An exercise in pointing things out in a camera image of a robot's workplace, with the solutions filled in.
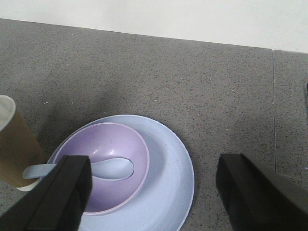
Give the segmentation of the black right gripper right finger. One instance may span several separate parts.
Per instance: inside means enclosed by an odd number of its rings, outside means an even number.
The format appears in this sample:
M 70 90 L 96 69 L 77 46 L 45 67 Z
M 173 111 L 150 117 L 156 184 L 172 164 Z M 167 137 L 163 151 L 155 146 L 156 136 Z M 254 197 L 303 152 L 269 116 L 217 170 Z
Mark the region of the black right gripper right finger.
M 235 231 L 306 231 L 308 192 L 243 154 L 222 154 L 216 186 Z

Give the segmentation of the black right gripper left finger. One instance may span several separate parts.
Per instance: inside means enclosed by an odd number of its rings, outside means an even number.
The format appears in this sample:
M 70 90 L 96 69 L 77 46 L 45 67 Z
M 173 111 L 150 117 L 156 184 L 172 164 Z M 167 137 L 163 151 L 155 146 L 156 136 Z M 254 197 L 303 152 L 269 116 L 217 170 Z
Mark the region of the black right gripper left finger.
M 92 191 L 88 156 L 62 157 L 55 168 L 0 218 L 2 231 L 77 231 Z

